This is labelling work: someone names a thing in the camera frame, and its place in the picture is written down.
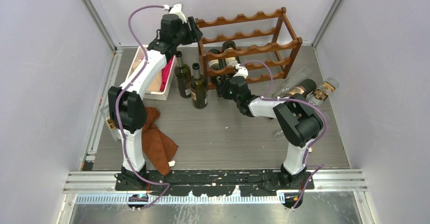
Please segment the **dark bottle white label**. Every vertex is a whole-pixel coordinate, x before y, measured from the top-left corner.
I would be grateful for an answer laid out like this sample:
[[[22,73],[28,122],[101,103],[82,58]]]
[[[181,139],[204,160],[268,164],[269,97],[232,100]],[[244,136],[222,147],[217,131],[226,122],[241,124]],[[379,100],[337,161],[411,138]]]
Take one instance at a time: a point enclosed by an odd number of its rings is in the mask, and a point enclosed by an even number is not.
[[[223,43],[222,45],[223,51],[235,51],[236,50],[236,44],[234,41],[226,41]],[[231,66],[235,69],[235,71],[233,73],[228,73],[224,76],[225,79],[229,79],[232,78],[236,72],[237,69],[235,68],[236,65],[240,64],[240,59],[238,56],[236,57],[228,57],[224,59],[224,64],[225,66]]]

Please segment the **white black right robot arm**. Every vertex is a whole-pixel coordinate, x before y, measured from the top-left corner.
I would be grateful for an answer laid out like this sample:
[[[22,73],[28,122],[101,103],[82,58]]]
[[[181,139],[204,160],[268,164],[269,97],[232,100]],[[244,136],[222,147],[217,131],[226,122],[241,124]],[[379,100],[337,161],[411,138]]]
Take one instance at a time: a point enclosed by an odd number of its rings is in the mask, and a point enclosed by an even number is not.
[[[277,119],[289,146],[281,165],[281,181],[288,189],[300,184],[306,171],[303,161],[306,147],[318,137],[324,123],[316,112],[316,106],[306,105],[306,96],[316,89],[312,79],[305,79],[285,97],[262,98],[251,93],[246,79],[234,76],[217,84],[217,94],[233,100],[239,111],[248,117]]]

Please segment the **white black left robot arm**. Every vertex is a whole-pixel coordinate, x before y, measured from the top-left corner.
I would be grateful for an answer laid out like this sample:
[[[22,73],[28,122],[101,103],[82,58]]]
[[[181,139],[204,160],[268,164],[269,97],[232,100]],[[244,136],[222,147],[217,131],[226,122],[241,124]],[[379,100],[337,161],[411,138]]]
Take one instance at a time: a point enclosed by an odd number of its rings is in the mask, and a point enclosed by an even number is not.
[[[120,176],[136,190],[142,190],[151,183],[145,174],[146,162],[142,151],[142,129],[147,120],[143,96],[156,74],[176,55],[177,47],[197,43],[201,38],[202,32],[194,17],[163,15],[156,38],[144,48],[143,61],[131,77],[108,91],[110,116],[120,133],[124,157]]]

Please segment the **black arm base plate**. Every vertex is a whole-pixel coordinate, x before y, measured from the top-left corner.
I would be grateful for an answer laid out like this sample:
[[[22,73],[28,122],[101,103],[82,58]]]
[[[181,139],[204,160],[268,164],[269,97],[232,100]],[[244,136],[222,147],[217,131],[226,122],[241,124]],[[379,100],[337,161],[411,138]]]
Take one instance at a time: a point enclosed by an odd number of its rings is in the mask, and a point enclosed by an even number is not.
[[[115,173],[117,191],[144,191],[158,196],[227,197],[235,189],[242,197],[275,196],[277,191],[298,190],[305,186],[314,188],[313,180],[306,172],[300,180],[288,182],[286,174],[279,170],[175,170],[163,176],[156,170],[144,173],[146,183],[133,173]]]

